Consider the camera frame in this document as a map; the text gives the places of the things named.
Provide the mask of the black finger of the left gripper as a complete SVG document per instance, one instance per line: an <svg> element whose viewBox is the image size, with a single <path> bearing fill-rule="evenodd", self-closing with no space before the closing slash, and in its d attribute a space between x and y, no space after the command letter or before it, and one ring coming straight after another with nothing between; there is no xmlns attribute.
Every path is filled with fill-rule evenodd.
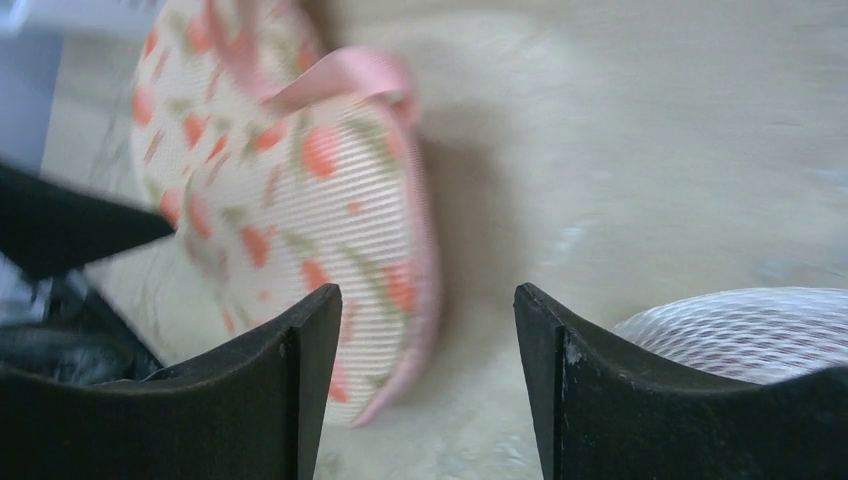
<svg viewBox="0 0 848 480"><path fill-rule="evenodd" d="M33 280L169 237L159 213L1 165L1 252Z"/></svg>

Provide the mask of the floral mesh laundry bag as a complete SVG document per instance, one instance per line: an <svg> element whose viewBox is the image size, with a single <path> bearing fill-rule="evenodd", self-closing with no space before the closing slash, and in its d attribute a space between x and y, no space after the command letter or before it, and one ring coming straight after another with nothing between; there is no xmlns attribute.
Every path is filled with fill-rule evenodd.
<svg viewBox="0 0 848 480"><path fill-rule="evenodd" d="M324 52L297 1L168 1L132 115L139 180L231 334L332 283L343 308L326 421L363 426L414 385L442 275L399 57Z"/></svg>

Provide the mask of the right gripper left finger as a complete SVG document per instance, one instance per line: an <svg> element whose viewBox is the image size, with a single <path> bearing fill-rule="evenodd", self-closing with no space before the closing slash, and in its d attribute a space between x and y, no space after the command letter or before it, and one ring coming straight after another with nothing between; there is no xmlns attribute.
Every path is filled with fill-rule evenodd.
<svg viewBox="0 0 848 480"><path fill-rule="evenodd" d="M276 318L143 381L1 375L5 479L309 479L342 296Z"/></svg>

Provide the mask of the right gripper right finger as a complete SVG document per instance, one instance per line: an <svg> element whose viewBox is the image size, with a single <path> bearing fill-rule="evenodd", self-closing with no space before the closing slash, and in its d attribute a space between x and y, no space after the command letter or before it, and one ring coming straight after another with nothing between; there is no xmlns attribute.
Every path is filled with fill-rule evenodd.
<svg viewBox="0 0 848 480"><path fill-rule="evenodd" d="M758 386L700 372L533 284L514 317L547 479L843 479L847 370Z"/></svg>

